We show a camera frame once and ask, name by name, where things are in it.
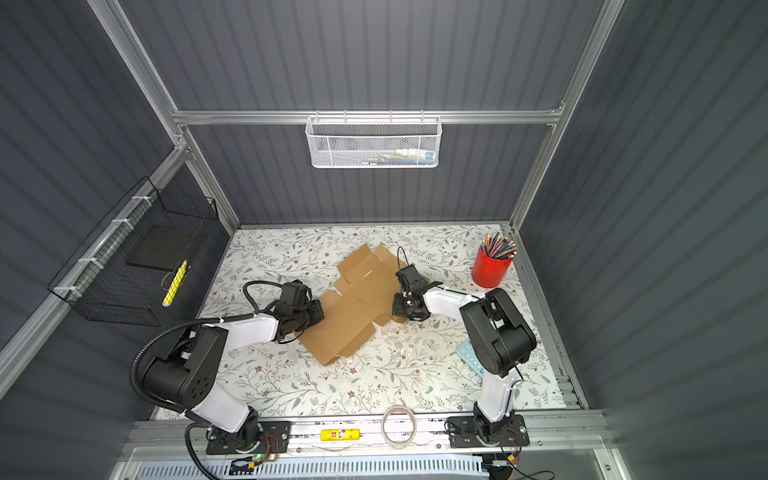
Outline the brown cardboard box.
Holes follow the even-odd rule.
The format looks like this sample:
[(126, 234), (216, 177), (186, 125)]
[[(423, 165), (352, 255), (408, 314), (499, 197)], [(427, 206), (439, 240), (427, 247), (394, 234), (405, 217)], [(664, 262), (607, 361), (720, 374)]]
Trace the brown cardboard box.
[(340, 278), (320, 297), (324, 319), (308, 328), (301, 344), (323, 366), (353, 355), (377, 327), (406, 320), (393, 313), (398, 262), (386, 247), (361, 246), (337, 265)]

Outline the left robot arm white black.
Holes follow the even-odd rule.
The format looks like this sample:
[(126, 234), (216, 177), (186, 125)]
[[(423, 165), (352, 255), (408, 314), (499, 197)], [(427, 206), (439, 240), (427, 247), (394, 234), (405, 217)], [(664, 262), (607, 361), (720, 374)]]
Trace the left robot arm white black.
[(223, 434), (254, 442), (258, 413), (217, 383), (224, 355), (252, 344), (291, 343), (324, 319), (321, 302), (299, 280), (246, 282), (251, 313), (173, 325), (136, 354), (129, 381), (143, 400)]

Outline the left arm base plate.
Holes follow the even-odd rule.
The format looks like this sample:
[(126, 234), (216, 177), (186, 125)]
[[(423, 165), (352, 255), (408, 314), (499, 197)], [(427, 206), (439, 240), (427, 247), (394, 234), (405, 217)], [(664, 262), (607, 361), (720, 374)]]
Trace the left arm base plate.
[(292, 423), (259, 421), (237, 433), (214, 428), (206, 446), (207, 455), (282, 454), (287, 452)]

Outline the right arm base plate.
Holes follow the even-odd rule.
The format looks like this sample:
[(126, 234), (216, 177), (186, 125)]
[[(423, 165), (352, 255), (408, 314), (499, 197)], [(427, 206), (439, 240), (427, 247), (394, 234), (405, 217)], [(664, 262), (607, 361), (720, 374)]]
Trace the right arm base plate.
[(484, 416), (451, 416), (444, 422), (452, 448), (504, 447), (522, 448), (530, 445), (528, 429), (521, 415), (503, 417), (489, 422)]

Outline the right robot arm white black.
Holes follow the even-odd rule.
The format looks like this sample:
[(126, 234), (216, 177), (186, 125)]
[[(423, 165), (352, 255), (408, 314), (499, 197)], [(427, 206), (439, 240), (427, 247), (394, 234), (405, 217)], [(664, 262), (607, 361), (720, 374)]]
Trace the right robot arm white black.
[(500, 288), (482, 295), (445, 288), (438, 281), (427, 281), (413, 264), (395, 276), (400, 287), (393, 298), (395, 316), (423, 322), (443, 315), (463, 322), (483, 368), (476, 415), (489, 425), (502, 422), (513, 411), (511, 394), (520, 379), (518, 366), (537, 348), (532, 328), (511, 297)]

